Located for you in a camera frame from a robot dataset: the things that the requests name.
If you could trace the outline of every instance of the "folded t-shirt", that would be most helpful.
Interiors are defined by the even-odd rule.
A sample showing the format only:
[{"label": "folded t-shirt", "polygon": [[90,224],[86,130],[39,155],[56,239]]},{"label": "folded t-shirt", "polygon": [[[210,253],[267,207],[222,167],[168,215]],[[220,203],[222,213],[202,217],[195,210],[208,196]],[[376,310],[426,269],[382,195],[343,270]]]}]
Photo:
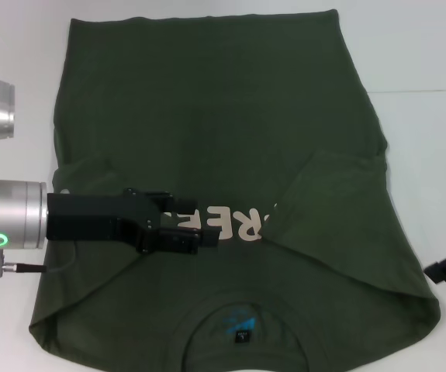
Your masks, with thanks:
[{"label": "folded t-shirt", "polygon": [[[54,189],[196,198],[196,256],[76,242],[29,328],[101,370],[342,371],[440,318],[393,211],[386,141],[336,11],[72,20]],[[50,242],[47,264],[73,256]]]}]

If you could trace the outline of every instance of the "t-shirt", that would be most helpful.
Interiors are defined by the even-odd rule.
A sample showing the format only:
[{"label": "t-shirt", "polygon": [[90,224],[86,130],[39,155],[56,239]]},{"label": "t-shirt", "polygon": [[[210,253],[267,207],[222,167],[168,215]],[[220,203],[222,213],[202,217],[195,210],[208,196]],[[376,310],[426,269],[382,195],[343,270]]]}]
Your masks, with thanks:
[{"label": "t-shirt", "polygon": [[[220,226],[196,256],[76,242],[29,328],[114,372],[343,371],[440,318],[386,191],[387,143],[336,11],[73,19],[54,190],[196,198],[167,226]],[[50,242],[67,263],[73,242]]]}]

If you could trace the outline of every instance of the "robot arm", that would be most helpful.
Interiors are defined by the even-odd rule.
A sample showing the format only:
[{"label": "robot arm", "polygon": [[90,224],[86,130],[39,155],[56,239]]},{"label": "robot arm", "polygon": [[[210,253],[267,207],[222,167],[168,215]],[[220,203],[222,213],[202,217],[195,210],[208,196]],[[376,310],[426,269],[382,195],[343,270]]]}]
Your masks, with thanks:
[{"label": "robot arm", "polygon": [[[14,86],[0,81],[0,139],[14,133]],[[0,180],[0,277],[4,271],[45,272],[42,265],[5,263],[3,250],[43,248],[48,240],[119,241],[138,253],[196,254],[216,246],[220,230],[164,228],[161,214],[195,213],[194,201],[132,188],[121,195],[47,194],[44,183]]]}]

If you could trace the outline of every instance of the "white surface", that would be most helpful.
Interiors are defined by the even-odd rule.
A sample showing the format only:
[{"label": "white surface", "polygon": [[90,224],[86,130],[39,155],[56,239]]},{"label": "white surface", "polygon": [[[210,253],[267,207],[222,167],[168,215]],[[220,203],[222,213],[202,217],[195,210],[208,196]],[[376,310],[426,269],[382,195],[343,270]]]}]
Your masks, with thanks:
[{"label": "white surface", "polygon": [[[0,0],[0,79],[16,85],[16,137],[0,141],[0,178],[47,181],[56,165],[52,115],[70,18],[86,20],[315,12],[336,8],[368,91],[446,89],[446,1]],[[446,92],[371,94],[390,142],[396,210],[423,265],[446,256]],[[39,263],[43,252],[8,253]],[[27,331],[38,277],[0,280],[0,371],[83,372],[41,350]],[[362,371],[446,370],[443,319],[423,342]]]}]

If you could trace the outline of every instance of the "white lettering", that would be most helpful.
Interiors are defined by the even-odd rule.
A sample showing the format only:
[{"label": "white lettering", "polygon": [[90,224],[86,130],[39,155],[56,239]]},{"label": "white lettering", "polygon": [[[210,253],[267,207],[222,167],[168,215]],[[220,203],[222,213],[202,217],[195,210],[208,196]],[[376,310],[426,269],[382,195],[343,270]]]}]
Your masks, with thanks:
[{"label": "white lettering", "polygon": [[207,212],[211,215],[220,215],[217,219],[207,219],[207,225],[221,227],[220,240],[231,239],[233,237],[231,210],[228,207],[208,207]]},{"label": "white lettering", "polygon": [[178,215],[180,219],[188,218],[188,221],[180,222],[179,227],[189,227],[191,229],[201,229],[202,223],[200,222],[200,212],[198,209],[195,210],[194,215]]},{"label": "white lettering", "polygon": [[[262,227],[261,217],[259,216],[259,212],[257,209],[252,208],[250,210],[250,218],[244,215],[242,212],[233,213],[233,217],[241,222],[241,226],[238,229],[238,235],[241,239],[247,242],[253,242],[261,238],[258,234],[259,230]],[[248,232],[250,229],[254,230],[254,233],[250,235]]]}]

